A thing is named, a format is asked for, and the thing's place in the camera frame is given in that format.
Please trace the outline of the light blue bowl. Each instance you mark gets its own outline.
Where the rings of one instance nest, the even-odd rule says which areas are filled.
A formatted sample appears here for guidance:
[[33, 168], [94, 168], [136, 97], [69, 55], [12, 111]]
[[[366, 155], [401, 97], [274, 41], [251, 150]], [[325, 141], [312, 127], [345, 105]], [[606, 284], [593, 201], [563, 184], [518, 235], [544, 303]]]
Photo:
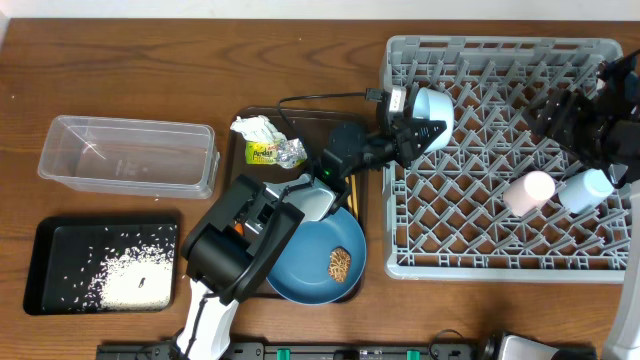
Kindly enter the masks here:
[[441, 150], [449, 144], [454, 129], [454, 106], [447, 94], [420, 88], [415, 98], [412, 116], [446, 122], [445, 131], [425, 149], [425, 153]]

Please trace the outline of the light blue cup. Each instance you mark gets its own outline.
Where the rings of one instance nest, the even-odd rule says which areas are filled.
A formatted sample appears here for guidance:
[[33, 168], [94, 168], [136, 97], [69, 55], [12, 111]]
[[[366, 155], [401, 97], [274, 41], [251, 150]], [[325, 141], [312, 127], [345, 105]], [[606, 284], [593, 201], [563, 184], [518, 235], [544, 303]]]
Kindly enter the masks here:
[[569, 178], [558, 197], [564, 208], [580, 214], [599, 205], [613, 191], [613, 185], [602, 170], [588, 169]]

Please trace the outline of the pink cup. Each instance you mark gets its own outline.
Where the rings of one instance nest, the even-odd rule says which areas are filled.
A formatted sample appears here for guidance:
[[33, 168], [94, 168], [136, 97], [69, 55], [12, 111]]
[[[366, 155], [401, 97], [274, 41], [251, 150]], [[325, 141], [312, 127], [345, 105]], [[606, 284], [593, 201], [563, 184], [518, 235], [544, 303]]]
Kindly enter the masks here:
[[553, 178], [543, 171], [532, 171], [512, 182], [503, 193], [506, 207], [515, 216], [523, 216], [543, 206], [555, 192]]

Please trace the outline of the green foil wrapper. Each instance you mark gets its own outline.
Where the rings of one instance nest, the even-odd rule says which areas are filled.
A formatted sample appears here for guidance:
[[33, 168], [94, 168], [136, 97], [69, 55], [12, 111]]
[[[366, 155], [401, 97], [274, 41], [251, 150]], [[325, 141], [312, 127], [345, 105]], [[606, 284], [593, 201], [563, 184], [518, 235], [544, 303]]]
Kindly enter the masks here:
[[277, 143], [247, 142], [245, 159], [249, 165], [278, 165], [292, 169], [307, 160], [307, 153], [299, 139]]

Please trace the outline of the white tissue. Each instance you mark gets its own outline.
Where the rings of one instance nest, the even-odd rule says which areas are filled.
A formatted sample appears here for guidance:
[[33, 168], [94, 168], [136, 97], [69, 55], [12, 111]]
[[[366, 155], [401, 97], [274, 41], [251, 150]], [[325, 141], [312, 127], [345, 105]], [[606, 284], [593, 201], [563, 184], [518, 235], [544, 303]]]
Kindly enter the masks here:
[[246, 142], [266, 147], [277, 146], [287, 141], [287, 137], [264, 115], [247, 118], [237, 116], [230, 129], [239, 133]]

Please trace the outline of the white rice pile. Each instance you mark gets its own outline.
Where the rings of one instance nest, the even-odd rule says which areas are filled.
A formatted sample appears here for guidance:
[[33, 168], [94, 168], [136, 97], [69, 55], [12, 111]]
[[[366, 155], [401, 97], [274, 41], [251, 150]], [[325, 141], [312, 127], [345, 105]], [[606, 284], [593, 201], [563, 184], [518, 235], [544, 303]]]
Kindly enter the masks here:
[[57, 235], [53, 301], [71, 312], [160, 311], [172, 300], [178, 225], [72, 226]]

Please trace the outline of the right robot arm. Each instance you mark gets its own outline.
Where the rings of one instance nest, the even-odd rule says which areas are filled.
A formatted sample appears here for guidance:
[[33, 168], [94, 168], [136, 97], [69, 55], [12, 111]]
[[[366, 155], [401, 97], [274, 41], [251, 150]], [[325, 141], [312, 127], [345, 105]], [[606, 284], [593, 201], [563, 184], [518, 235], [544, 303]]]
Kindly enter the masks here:
[[639, 74], [637, 50], [603, 61], [596, 94], [554, 90], [525, 110], [528, 127], [589, 169], [601, 170], [621, 191], [631, 216], [621, 297], [603, 359], [639, 357]]

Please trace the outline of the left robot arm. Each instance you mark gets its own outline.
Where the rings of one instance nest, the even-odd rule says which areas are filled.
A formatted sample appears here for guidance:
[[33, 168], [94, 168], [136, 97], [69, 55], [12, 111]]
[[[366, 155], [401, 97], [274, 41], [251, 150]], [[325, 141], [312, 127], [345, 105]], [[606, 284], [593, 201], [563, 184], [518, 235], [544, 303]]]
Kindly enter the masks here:
[[452, 136], [451, 98], [426, 88], [407, 99], [402, 88], [368, 89], [378, 128], [342, 123], [318, 158], [295, 180], [263, 183], [239, 175], [187, 235], [191, 304], [172, 348], [175, 359], [218, 359], [230, 345], [240, 303], [266, 279], [298, 228], [319, 223], [342, 208], [347, 177], [391, 162], [410, 167], [423, 153], [443, 148]]

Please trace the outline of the grey dishwasher rack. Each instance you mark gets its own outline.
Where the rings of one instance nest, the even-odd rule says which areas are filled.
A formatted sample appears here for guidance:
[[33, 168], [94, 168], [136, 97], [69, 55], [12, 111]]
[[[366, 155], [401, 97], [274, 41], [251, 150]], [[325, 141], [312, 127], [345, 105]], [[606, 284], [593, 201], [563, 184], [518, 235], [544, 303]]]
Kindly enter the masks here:
[[390, 38], [381, 81], [447, 94], [449, 144], [383, 172], [385, 269], [399, 280], [619, 283], [632, 217], [619, 190], [580, 214], [557, 199], [524, 216], [504, 205], [512, 181], [535, 170], [558, 188], [578, 160], [529, 130], [527, 106], [556, 89], [596, 92], [596, 69], [623, 54], [605, 38], [404, 35]]

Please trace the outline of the black waste tray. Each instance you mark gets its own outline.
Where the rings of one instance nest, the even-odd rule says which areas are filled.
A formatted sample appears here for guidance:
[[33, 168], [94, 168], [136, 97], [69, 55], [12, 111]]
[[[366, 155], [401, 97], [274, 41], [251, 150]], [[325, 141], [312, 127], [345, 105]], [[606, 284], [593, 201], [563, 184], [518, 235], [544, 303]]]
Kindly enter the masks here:
[[47, 218], [36, 229], [24, 312], [161, 311], [172, 301], [178, 238], [171, 215]]

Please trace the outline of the right wooden chopstick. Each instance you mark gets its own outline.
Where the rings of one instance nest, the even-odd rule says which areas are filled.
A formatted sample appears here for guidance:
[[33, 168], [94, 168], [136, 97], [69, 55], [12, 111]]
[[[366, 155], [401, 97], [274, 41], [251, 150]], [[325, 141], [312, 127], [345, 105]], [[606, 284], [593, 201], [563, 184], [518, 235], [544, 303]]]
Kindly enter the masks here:
[[350, 176], [351, 183], [351, 198], [352, 198], [352, 214], [356, 220], [359, 220], [359, 210], [358, 210], [358, 197], [357, 197], [357, 187], [356, 187], [356, 177], [355, 175]]

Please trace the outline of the dark brown serving tray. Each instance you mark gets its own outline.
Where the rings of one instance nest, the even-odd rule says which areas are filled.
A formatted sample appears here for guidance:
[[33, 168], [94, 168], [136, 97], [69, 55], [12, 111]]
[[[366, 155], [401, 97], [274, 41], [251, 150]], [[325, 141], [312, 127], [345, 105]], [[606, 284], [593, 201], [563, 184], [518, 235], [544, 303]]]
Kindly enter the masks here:
[[[296, 126], [309, 146], [312, 155], [319, 157], [322, 150], [328, 145], [331, 131], [343, 123], [357, 123], [367, 127], [367, 119], [363, 115], [348, 112], [337, 112], [328, 110], [306, 110], [287, 109], [283, 112], [287, 118]], [[275, 107], [250, 106], [239, 110], [232, 119], [237, 116], [249, 118], [257, 115], [267, 116], [271, 123], [289, 139], [295, 138], [295, 132], [281, 119]], [[222, 152], [220, 170], [222, 175], [218, 176], [219, 183], [216, 188], [220, 193], [224, 193], [241, 174], [252, 176], [258, 180], [274, 181], [276, 183], [285, 182], [297, 178], [302, 173], [301, 166], [292, 170], [282, 169], [279, 166], [248, 165], [244, 159], [245, 141], [244, 138], [234, 131], [229, 132], [227, 145]], [[358, 215], [356, 219], [365, 232], [367, 222], [367, 195], [368, 195], [368, 174], [359, 173], [355, 176], [355, 188]]]

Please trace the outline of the brown mushroom piece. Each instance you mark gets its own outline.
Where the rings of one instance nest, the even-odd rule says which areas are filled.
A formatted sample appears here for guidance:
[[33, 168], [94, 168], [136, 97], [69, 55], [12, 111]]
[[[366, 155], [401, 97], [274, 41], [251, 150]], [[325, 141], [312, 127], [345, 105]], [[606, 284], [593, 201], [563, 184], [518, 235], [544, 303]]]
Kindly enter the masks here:
[[338, 283], [344, 283], [351, 267], [351, 255], [342, 247], [330, 253], [328, 275]]

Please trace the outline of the blue plate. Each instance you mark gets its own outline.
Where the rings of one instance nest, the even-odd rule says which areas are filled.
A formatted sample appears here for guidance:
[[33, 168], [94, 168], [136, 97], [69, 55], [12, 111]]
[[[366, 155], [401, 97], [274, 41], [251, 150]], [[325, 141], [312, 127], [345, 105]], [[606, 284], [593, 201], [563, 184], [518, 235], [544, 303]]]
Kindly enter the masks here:
[[[342, 247], [351, 255], [344, 283], [328, 275], [330, 253]], [[323, 305], [345, 297], [359, 282], [366, 265], [363, 230], [343, 208], [321, 221], [301, 224], [267, 277], [283, 298], [304, 305]]]

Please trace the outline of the clear plastic bin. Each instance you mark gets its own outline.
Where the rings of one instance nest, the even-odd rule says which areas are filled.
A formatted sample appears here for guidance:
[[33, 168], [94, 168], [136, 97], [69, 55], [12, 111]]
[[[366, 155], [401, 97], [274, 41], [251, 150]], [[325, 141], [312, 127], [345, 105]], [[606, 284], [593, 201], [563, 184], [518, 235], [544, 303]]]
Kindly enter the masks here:
[[38, 175], [77, 191], [206, 199], [219, 159], [208, 125], [60, 115]]

